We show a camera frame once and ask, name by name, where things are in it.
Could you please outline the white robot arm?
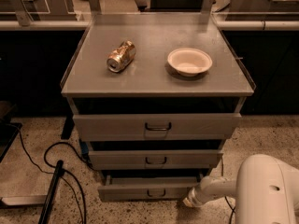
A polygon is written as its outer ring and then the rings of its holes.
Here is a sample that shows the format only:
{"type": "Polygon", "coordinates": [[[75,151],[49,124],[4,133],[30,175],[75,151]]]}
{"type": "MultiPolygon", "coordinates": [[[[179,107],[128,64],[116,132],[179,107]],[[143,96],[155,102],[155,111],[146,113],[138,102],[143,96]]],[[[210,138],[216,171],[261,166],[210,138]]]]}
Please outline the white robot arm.
{"type": "Polygon", "coordinates": [[[252,155],[235,179],[205,176],[183,202],[200,207],[222,197],[235,199],[235,224],[296,224],[299,170],[272,156],[252,155]]]}

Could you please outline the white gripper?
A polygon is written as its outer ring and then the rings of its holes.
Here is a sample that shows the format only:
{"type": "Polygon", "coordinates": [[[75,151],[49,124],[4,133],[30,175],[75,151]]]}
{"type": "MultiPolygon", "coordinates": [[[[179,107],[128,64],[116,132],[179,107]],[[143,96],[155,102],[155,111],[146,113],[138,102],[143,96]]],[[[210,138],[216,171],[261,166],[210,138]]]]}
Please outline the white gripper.
{"type": "Polygon", "coordinates": [[[198,187],[190,190],[188,198],[183,199],[183,203],[187,207],[200,207],[206,203],[206,195],[198,187]]]}

